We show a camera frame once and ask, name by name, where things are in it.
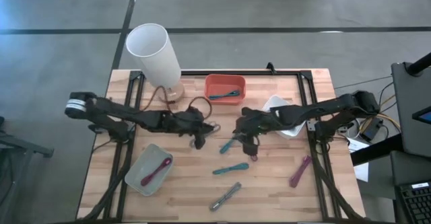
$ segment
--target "red spoon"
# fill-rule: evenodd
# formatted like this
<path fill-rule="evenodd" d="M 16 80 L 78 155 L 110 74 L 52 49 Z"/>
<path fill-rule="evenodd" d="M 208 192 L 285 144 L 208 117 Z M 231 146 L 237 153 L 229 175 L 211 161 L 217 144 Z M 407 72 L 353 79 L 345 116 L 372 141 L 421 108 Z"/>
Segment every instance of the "red spoon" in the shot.
<path fill-rule="evenodd" d="M 151 180 L 153 179 L 153 177 L 160 172 L 160 170 L 162 170 L 164 167 L 166 167 L 167 165 L 170 165 L 170 163 L 172 163 L 172 159 L 170 157 L 167 157 L 166 159 L 163 160 L 163 162 L 160 164 L 160 166 L 154 170 L 154 172 L 152 172 L 151 174 L 147 175 L 145 178 L 143 178 L 141 180 L 141 185 L 142 186 L 146 186 L 148 183 L 151 182 Z"/>

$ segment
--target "keyboard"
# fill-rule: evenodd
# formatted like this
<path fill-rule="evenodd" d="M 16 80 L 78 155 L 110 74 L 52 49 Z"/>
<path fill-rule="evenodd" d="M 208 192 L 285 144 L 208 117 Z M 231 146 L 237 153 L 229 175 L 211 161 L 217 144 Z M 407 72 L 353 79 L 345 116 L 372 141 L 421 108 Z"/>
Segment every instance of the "keyboard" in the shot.
<path fill-rule="evenodd" d="M 431 224 L 431 182 L 398 186 L 409 223 Z"/>

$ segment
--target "white bowl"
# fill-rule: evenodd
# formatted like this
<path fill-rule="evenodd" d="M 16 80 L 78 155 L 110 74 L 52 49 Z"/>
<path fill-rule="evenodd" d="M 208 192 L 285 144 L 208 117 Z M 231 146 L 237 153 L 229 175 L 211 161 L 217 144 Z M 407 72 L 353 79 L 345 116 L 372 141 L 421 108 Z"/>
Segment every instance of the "white bowl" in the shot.
<path fill-rule="evenodd" d="M 277 95 L 273 95 L 265 103 L 262 110 L 269 112 L 269 109 L 271 107 L 289 106 L 289 105 L 291 105 L 291 103 L 287 102 L 286 100 L 283 100 L 283 98 L 281 98 Z M 304 124 L 305 124 L 305 121 L 302 124 L 295 126 L 294 128 L 292 128 L 290 130 L 279 130 L 279 131 L 277 131 L 277 133 L 280 136 L 285 137 L 285 138 L 296 137 L 298 135 L 298 133 L 301 131 L 301 128 L 304 126 Z"/>

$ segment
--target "table leg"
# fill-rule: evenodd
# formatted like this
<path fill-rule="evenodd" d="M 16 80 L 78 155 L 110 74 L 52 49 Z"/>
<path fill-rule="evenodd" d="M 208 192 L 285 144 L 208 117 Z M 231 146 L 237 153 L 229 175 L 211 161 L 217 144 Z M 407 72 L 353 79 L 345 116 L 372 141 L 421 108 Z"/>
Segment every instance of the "table leg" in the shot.
<path fill-rule="evenodd" d="M 350 153 L 350 157 L 352 158 L 353 166 L 357 166 L 389 155 L 391 151 L 404 151 L 401 133 L 369 147 L 354 151 Z"/>

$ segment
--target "orange container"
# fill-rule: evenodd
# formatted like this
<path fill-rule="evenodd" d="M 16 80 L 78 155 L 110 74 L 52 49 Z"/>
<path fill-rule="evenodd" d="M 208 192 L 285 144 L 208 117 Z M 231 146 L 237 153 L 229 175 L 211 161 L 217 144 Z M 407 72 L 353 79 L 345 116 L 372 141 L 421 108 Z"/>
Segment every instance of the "orange container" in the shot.
<path fill-rule="evenodd" d="M 234 90 L 239 90 L 240 95 L 209 99 L 209 96 L 224 95 Z M 205 78 L 205 97 L 212 104 L 237 105 L 245 98 L 245 78 L 241 75 L 208 75 Z"/>

